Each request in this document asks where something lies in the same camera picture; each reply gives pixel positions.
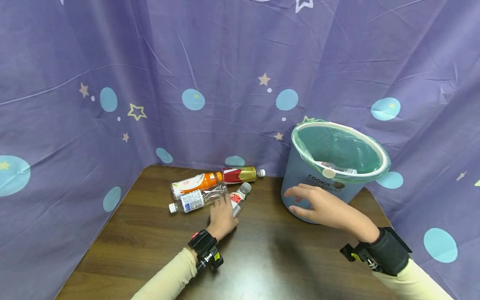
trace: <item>black wrist strap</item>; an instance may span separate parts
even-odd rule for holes
[[[379,230],[380,236],[375,242],[360,242],[355,248],[347,244],[340,252],[351,262],[367,262],[375,272],[396,276],[407,266],[412,250],[393,228],[382,227]]]
[[[218,252],[217,240],[206,230],[200,230],[192,236],[189,247],[197,252],[197,272],[204,269],[211,262],[214,269],[223,264],[223,257]]]

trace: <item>plastic bottle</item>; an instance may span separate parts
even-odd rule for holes
[[[245,198],[251,190],[252,186],[249,183],[244,182],[236,192],[230,193],[234,218],[238,217],[241,209],[243,208],[243,204],[245,203]]]
[[[256,170],[252,166],[223,169],[223,181],[226,184],[252,182],[257,180],[257,176],[265,176],[265,170]]]
[[[342,168],[342,167],[337,167],[336,164],[334,163],[327,163],[327,162],[321,162],[320,163],[322,166],[325,166],[327,168],[331,168],[340,172],[345,172],[345,173],[350,173],[350,174],[357,174],[357,170],[351,169],[351,168]]]
[[[195,190],[206,190],[223,180],[221,172],[204,173],[195,177],[172,183],[172,194],[175,200]]]
[[[168,205],[170,213],[173,214],[177,211],[189,213],[192,210],[204,207],[213,203],[218,197],[225,196],[227,194],[227,186],[222,182],[212,189],[207,191],[195,190],[193,192],[183,194],[178,201]]]

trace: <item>purple curtain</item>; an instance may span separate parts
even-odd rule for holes
[[[0,8],[2,299],[53,299],[143,168],[282,176],[310,118],[383,145],[367,187],[449,294],[480,298],[480,2]]]

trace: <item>blue circle pattern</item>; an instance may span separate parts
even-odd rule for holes
[[[276,107],[279,110],[291,110],[299,102],[299,95],[292,89],[286,89],[280,92],[276,97]]]
[[[372,105],[372,115],[380,121],[388,121],[395,118],[400,112],[400,102],[392,97],[378,100]]]
[[[21,191],[30,180],[30,165],[23,159],[0,156],[0,197]]]
[[[441,263],[452,263],[458,257],[454,238],[445,230],[430,228],[423,236],[423,244],[428,254]]]
[[[397,172],[388,172],[377,183],[387,189],[398,189],[403,185],[403,176]]]
[[[115,111],[118,105],[117,94],[111,88],[104,87],[100,91],[100,105],[104,111]]]
[[[229,156],[225,158],[225,164],[229,167],[243,167],[245,160],[240,156]]]
[[[181,94],[181,100],[190,110],[201,110],[205,106],[205,97],[199,91],[189,88]]]
[[[111,189],[103,198],[103,209],[109,213],[115,209],[117,204],[120,201],[121,197],[121,188],[116,186]]]
[[[173,161],[172,155],[170,155],[170,153],[168,153],[164,148],[157,148],[156,156],[158,156],[158,158],[160,158],[164,164],[170,164]]]

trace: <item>trash can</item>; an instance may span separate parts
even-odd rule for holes
[[[325,167],[322,162],[333,163],[338,169],[355,169],[357,174]],[[379,179],[389,168],[387,152],[371,137],[333,122],[306,122],[297,125],[292,132],[292,147],[282,183],[282,200],[286,207],[295,205],[311,209],[307,200],[297,203],[295,197],[283,195],[288,188],[305,183],[329,191],[348,203],[367,182]]]

